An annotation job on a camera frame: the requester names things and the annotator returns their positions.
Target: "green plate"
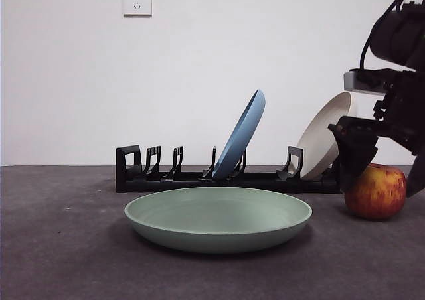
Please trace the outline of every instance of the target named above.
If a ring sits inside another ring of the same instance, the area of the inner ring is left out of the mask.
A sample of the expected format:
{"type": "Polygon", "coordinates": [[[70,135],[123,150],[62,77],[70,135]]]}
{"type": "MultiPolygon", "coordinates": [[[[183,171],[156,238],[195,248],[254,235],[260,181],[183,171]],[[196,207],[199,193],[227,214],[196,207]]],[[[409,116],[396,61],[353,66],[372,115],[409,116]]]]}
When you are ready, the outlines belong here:
{"type": "Polygon", "coordinates": [[[251,188],[168,190],[124,209],[135,230],[157,244],[208,254],[251,252],[293,238],[311,216],[292,196],[251,188]]]}

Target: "black dish rack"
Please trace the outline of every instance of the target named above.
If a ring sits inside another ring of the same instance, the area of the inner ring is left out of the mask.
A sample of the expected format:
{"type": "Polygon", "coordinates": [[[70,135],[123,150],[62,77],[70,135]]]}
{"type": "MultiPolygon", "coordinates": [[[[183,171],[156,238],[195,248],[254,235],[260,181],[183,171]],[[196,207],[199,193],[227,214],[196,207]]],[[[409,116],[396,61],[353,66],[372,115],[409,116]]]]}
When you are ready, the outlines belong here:
{"type": "Polygon", "coordinates": [[[288,159],[283,168],[275,172],[246,172],[246,151],[227,179],[214,180],[213,170],[216,160],[216,148],[212,150],[212,163],[209,168],[199,172],[183,172],[183,147],[173,151],[173,166],[168,172],[159,171],[161,147],[146,150],[146,161],[141,163],[139,145],[118,147],[116,149],[116,192],[160,192],[190,187],[244,187],[272,190],[282,193],[324,193],[339,194],[339,159],[328,168],[318,181],[300,179],[303,167],[303,149],[288,147],[288,159]],[[134,154],[134,164],[126,165],[126,155],[134,154]],[[294,173],[288,172],[292,155],[298,158],[294,173]],[[156,156],[152,165],[151,158],[156,156]]]}

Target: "apple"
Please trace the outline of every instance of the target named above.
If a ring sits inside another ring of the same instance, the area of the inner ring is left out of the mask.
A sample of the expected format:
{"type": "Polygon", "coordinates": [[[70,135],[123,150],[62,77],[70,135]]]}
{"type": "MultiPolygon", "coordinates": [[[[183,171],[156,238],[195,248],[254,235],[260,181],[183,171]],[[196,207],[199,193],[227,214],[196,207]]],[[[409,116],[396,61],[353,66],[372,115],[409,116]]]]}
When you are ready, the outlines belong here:
{"type": "Polygon", "coordinates": [[[370,220],[390,218],[404,206],[406,177],[396,167],[371,163],[344,199],[357,216],[370,220]]]}

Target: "gray carpet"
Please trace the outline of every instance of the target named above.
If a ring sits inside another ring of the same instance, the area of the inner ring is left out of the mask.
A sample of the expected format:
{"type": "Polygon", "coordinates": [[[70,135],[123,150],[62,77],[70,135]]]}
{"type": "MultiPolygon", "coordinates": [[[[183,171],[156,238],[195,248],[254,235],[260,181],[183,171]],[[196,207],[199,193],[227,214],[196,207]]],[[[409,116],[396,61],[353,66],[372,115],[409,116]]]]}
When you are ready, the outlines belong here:
{"type": "Polygon", "coordinates": [[[388,222],[351,216],[343,197],[313,208],[288,243],[205,256],[140,238],[113,167],[1,169],[2,299],[423,299],[425,193],[388,222]]]}

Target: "white wall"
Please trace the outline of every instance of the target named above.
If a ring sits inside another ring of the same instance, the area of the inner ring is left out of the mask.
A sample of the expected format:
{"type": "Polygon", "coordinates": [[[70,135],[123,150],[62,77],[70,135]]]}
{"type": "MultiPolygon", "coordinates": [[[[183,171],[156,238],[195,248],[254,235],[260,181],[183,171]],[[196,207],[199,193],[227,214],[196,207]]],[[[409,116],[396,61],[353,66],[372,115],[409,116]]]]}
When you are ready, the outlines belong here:
{"type": "MultiPolygon", "coordinates": [[[[115,148],[185,146],[185,164],[220,153],[255,89],[266,111],[249,164],[281,164],[343,89],[392,0],[1,0],[2,165],[114,164],[115,148]]],[[[368,55],[367,66],[387,66],[368,55]]],[[[360,116],[376,100],[359,96],[360,116]]],[[[411,164],[392,141],[376,161],[411,164]]]]}

